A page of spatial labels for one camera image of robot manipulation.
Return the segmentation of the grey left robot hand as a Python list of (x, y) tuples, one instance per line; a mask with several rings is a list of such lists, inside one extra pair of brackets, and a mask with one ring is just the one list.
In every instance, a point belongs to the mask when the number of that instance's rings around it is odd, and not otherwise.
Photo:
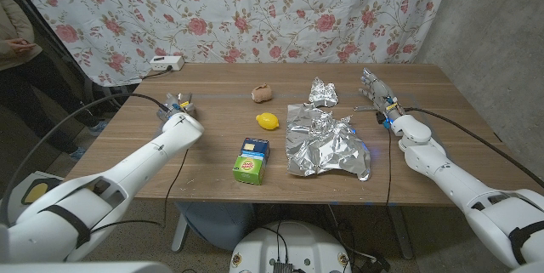
[(167, 121), (171, 116), (179, 112), (185, 112), (190, 115), (196, 112), (196, 107), (192, 102), (192, 93), (186, 94), (170, 94), (167, 93), (167, 99), (163, 103), (167, 108), (166, 111), (159, 109), (156, 115), (162, 121)]

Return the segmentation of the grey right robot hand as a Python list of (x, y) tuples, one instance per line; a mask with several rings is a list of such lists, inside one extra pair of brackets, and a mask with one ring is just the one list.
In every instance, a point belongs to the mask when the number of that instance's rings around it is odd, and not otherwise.
[(394, 122), (405, 114), (404, 108), (399, 104), (393, 90), (368, 68), (363, 69), (360, 78), (364, 87), (360, 92), (367, 97), (377, 111), (381, 112), (388, 120)]

